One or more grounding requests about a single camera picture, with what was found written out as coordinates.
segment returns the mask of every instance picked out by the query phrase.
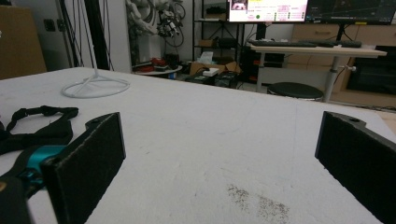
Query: round stool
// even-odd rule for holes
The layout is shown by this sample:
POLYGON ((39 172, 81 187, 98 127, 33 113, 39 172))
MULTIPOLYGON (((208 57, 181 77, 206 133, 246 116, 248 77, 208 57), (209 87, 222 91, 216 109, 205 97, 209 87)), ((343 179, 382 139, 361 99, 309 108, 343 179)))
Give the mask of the round stool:
POLYGON ((272 84, 268 87, 267 93, 309 101, 321 101, 323 98, 323 92, 317 88, 296 82, 278 82, 272 84))

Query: white desk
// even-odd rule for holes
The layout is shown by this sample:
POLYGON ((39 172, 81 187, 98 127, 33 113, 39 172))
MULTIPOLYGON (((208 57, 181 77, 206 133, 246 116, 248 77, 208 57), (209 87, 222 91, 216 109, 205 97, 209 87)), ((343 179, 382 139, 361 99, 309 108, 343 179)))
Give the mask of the white desk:
POLYGON ((309 54, 309 55, 322 55, 333 56, 332 68, 330 69, 327 79, 326 87, 323 96, 323 102, 329 102, 332 94, 332 86, 337 78, 337 71, 339 66, 340 57, 356 57, 356 58, 376 58, 378 56, 387 55, 384 51, 375 49, 350 49, 350 48, 289 48, 289 47, 256 47, 251 46, 251 49, 256 50, 262 54, 260 61, 260 68, 257 80, 256 91, 259 91, 265 79, 264 68, 264 55, 265 53, 284 53, 284 54, 309 54))
MULTIPOLYGON (((126 160, 88 223, 379 223, 314 157, 322 113, 354 116, 393 142, 375 113, 256 92, 101 71, 131 82, 117 95, 72 99, 75 68, 0 81, 3 123, 22 108, 76 106, 84 123, 120 111, 126 160)), ((55 118, 28 117, 14 133, 55 118)), ((18 153, 0 157, 0 174, 18 153)), ((29 200, 35 222, 56 223, 45 190, 29 200)))
POLYGON ((175 79, 176 76, 169 77, 170 75, 180 71, 182 66, 178 66, 177 69, 168 69, 163 72, 157 72, 157 71, 152 71, 152 72, 133 72, 133 74, 136 75, 141 75, 141 76, 163 76, 163 75, 168 75, 168 78, 170 79, 175 79))

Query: black velcro strap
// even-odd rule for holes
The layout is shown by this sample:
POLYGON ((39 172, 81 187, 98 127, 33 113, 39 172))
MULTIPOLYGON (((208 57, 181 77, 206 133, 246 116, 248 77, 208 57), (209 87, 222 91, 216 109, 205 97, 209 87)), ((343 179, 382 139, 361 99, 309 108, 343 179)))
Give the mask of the black velcro strap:
POLYGON ((17 121, 24 119, 30 115, 42 114, 44 116, 52 116, 56 113, 63 113, 60 119, 72 119, 78 114, 78 108, 76 107, 52 107, 42 105, 36 108, 22 108, 12 115, 12 121, 8 124, 6 130, 11 131, 16 125, 17 121))

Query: brown cardboard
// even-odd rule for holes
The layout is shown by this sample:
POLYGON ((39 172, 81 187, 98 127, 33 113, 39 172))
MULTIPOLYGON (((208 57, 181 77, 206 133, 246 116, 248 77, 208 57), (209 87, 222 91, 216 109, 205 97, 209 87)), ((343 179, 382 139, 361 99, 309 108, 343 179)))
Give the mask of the brown cardboard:
POLYGON ((198 41, 198 45, 200 47, 214 47, 215 46, 215 40, 199 40, 198 41))
POLYGON ((218 68, 219 74, 224 71, 231 71, 237 74, 242 72, 238 63, 230 57, 213 57, 213 61, 217 62, 217 64, 208 64, 208 63, 198 63, 192 62, 190 68, 190 75, 195 75, 198 72, 201 72, 203 68, 218 68))
POLYGON ((206 14, 206 19, 219 19, 221 21, 227 21, 227 15, 225 13, 219 14, 206 14))
POLYGON ((32 13, 0 6, 0 79, 47 72, 32 13))

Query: monitor screen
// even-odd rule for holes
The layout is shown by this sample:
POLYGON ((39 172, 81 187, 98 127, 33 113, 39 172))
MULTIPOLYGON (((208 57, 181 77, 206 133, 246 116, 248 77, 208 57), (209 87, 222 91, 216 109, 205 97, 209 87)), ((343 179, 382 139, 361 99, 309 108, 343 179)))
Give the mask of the monitor screen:
POLYGON ((309 0, 306 21, 338 24, 390 24, 396 0, 309 0))
POLYGON ((231 22, 304 22, 308 0, 228 0, 231 22))

